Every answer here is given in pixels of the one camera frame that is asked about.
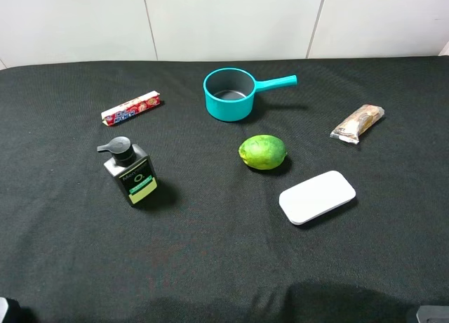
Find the black pump lotion bottle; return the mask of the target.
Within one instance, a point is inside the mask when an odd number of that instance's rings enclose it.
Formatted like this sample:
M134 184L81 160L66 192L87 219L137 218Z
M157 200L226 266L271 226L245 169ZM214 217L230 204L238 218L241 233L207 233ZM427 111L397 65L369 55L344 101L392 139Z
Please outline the black pump lotion bottle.
M149 155L137 144L132 144L129 138L115 137L107 144L97 146L97 152L111 154L104 167L131 206L141 202L158 187Z

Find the grey object bottom right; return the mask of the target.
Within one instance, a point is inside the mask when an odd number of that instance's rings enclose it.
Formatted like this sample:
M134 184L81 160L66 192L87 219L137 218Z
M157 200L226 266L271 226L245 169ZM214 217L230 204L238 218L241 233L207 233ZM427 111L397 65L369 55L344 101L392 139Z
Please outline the grey object bottom right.
M416 312L418 323L449 323L449 307L442 305L422 305Z

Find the white black object bottom left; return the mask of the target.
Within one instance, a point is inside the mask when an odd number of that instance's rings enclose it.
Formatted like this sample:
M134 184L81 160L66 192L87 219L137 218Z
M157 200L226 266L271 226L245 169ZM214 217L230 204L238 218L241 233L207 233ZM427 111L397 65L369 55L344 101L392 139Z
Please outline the white black object bottom left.
M0 321L1 323L25 323L34 322L33 314L20 304L10 298L0 298Z

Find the green lime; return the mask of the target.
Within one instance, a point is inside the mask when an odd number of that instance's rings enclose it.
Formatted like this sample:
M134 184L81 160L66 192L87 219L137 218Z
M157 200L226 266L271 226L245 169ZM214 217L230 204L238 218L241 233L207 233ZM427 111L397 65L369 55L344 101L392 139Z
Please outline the green lime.
M284 142L272 135L252 136L240 145L238 152L244 164L262 171L277 168L287 156Z

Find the white rounded flat case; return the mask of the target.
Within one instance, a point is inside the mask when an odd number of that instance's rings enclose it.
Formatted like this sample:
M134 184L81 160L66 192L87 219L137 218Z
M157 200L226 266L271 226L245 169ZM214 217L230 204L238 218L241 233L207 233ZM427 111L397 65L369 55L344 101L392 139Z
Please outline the white rounded flat case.
M355 196L355 189L340 172L328 171L284 190L279 206L293 225L303 225Z

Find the black table cloth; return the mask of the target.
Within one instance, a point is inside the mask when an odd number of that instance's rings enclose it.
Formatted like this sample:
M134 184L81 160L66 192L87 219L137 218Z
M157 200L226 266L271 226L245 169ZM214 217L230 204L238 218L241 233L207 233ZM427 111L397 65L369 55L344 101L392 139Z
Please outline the black table cloth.
M84 62L1 72L1 295L34 322L404 322L448 304L448 59L241 62L259 94L223 123L202 83L218 62ZM113 126L101 113L151 91ZM331 131L384 116L357 145ZM240 145L280 138L257 170ZM125 136L158 187L131 206L97 146ZM279 206L328 171L356 191L303 225Z

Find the red Hi-Chew candy pack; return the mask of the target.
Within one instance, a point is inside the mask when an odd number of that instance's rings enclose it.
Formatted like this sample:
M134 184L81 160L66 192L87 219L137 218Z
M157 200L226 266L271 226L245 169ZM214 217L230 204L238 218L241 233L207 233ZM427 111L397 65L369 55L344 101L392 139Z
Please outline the red Hi-Chew candy pack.
M142 112L161 104L160 93L151 91L101 113L102 123L106 126L119 124Z

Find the clear wrapped snack bar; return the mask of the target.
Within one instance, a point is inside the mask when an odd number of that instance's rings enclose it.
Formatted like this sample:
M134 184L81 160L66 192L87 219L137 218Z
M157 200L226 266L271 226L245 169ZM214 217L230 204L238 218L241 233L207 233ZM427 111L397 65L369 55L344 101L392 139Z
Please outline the clear wrapped snack bar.
M376 105L362 105L350 114L330 133L335 138L346 143L357 145L359 136L384 116L384 109Z

